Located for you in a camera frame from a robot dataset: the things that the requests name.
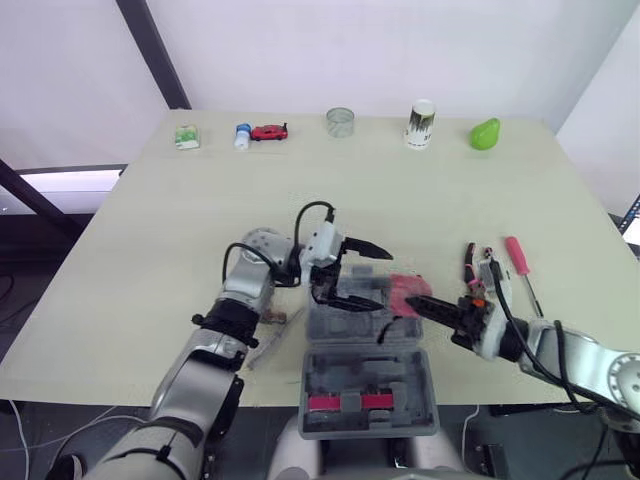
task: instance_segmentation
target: open toolbox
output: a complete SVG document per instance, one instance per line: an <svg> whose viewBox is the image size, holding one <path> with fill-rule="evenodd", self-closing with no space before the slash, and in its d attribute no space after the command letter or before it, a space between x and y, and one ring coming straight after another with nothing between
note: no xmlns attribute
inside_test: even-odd
<svg viewBox="0 0 640 480"><path fill-rule="evenodd" d="M340 295L385 305L375 312L346 312L310 300L298 428L306 439L433 435L438 410L427 354L418 348L419 318L395 317L392 282L354 267L341 277ZM384 344L376 340L393 321Z"/></svg>

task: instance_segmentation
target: pink screwdriver handle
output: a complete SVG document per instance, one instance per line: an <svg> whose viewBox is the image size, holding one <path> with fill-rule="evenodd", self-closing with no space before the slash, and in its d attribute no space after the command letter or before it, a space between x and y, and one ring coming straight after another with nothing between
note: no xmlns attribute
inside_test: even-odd
<svg viewBox="0 0 640 480"><path fill-rule="evenodd" d="M504 241L507 246L507 252L511 257L514 267L518 275L527 275L529 273L529 266L527 265L527 259L524 257L520 243L516 237L507 237Z"/></svg>

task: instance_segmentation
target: green pear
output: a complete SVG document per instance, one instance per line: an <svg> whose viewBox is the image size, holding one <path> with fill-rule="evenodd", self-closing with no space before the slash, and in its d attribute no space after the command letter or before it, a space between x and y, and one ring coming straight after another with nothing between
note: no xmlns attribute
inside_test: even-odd
<svg viewBox="0 0 640 480"><path fill-rule="evenodd" d="M498 143L500 120L490 118L471 130L471 146L476 150L488 150Z"/></svg>

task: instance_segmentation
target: paper cup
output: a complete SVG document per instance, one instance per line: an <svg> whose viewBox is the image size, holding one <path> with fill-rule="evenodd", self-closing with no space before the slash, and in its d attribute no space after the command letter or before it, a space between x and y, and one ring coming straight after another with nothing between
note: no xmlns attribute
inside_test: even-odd
<svg viewBox="0 0 640 480"><path fill-rule="evenodd" d="M407 147L424 150L431 141L431 129L436 117L436 106L431 100L417 100L411 107L409 124L404 131Z"/></svg>

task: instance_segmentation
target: red tool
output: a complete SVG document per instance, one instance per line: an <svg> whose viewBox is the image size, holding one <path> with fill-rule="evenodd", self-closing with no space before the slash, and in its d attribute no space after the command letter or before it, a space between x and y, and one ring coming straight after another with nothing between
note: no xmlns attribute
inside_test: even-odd
<svg viewBox="0 0 640 480"><path fill-rule="evenodd" d="M251 130L251 140L259 142L260 140L282 140L289 136L287 130L287 123L284 125L265 125L263 127L256 127Z"/></svg>
<svg viewBox="0 0 640 480"><path fill-rule="evenodd" d="M509 252L509 256L511 257L511 261L513 262L513 266L516 267L516 272L518 272L518 275L522 275L524 277L527 287L529 287L529 293L531 294L531 299L535 306L536 315L540 318L544 318L542 308L540 308L540 303L536 298L536 294L533 293L533 287L531 286L531 282L527 276L531 270L529 270L529 266L527 265L527 259L520 247L520 242L518 242L516 237L507 237L504 243L507 247L507 252Z"/></svg>
<svg viewBox="0 0 640 480"><path fill-rule="evenodd" d="M391 274L391 311L394 316L420 318L405 299L415 295L433 295L431 287L420 275Z"/></svg>
<svg viewBox="0 0 640 480"><path fill-rule="evenodd" d="M392 393L368 393L360 395L363 410L378 410L393 408ZM309 397L309 411L340 411L340 396L338 395L314 395Z"/></svg>

